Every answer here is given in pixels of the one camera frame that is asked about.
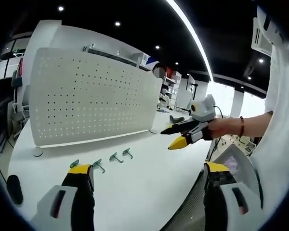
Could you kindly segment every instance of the air conditioner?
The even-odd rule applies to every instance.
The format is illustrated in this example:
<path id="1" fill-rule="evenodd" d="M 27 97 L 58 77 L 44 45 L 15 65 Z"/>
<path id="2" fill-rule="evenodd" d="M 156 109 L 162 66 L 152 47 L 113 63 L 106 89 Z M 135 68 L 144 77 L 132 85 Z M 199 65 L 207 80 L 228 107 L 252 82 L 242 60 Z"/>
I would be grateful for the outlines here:
<path id="1" fill-rule="evenodd" d="M 257 18 L 254 18 L 251 48 L 271 57 L 272 44 L 262 34 Z"/>

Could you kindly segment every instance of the black ceiling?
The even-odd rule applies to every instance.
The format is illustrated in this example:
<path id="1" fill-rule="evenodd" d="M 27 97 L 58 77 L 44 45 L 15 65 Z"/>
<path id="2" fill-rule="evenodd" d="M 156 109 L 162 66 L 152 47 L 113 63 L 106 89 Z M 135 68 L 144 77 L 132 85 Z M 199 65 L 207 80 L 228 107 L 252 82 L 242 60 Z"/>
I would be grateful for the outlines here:
<path id="1" fill-rule="evenodd" d="M 251 49 L 256 4 L 251 0 L 177 0 L 203 45 L 212 72 L 248 82 L 267 90 L 270 58 Z M 64 6 L 63 12 L 57 7 Z M 14 34 L 33 31 L 39 20 L 58 19 L 63 25 L 81 27 L 111 36 L 153 56 L 183 76 L 206 71 L 203 59 L 183 22 L 165 0 L 53 1 L 35 5 Z M 259 57 L 265 62 L 260 64 Z M 244 73 L 251 73 L 251 80 Z M 208 81 L 208 76 L 194 75 Z M 217 80 L 239 88 L 232 81 Z M 247 87 L 245 90 L 257 94 Z"/>

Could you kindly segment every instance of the white desk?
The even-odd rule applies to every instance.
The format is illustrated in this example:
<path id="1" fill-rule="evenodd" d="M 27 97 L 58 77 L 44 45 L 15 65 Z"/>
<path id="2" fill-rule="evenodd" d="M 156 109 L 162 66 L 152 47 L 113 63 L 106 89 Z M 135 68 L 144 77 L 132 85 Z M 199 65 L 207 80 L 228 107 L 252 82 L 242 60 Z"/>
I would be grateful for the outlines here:
<path id="1" fill-rule="evenodd" d="M 169 115 L 188 116 L 178 112 L 157 113 L 153 129 L 160 132 L 169 125 Z M 179 136 L 150 132 L 43 149 L 34 157 L 31 126 L 28 122 L 15 145 L 8 174 L 19 177 L 24 201 L 17 210 L 26 220 L 37 211 L 37 202 L 54 185 L 61 185 L 70 164 L 91 164 L 102 159 L 101 169 L 94 170 L 94 225 L 97 231 L 158 231 L 180 207 L 203 167 L 210 141 L 200 140 L 184 149 L 167 147 Z M 129 156 L 122 151 L 131 148 Z M 117 157 L 124 163 L 109 162 Z"/>

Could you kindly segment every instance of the white pegboard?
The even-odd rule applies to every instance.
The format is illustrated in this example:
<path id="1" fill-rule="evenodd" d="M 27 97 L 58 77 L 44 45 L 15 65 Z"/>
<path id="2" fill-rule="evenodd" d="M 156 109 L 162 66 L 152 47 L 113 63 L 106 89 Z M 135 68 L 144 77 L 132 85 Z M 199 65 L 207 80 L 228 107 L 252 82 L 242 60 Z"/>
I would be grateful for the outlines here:
<path id="1" fill-rule="evenodd" d="M 38 49 L 30 122 L 37 146 L 151 129 L 162 80 L 151 72 L 79 51 Z"/>

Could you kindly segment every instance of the red object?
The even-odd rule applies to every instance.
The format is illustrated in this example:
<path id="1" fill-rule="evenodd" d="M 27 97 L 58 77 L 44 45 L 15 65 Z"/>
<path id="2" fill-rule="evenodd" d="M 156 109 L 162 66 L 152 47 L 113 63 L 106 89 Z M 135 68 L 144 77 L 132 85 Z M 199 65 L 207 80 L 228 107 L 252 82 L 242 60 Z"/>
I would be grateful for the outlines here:
<path id="1" fill-rule="evenodd" d="M 21 77 L 23 75 L 23 58 L 19 61 L 19 76 Z"/>
<path id="2" fill-rule="evenodd" d="M 167 71 L 166 71 L 166 77 L 171 78 L 172 75 L 172 70 L 170 68 L 167 67 Z"/>

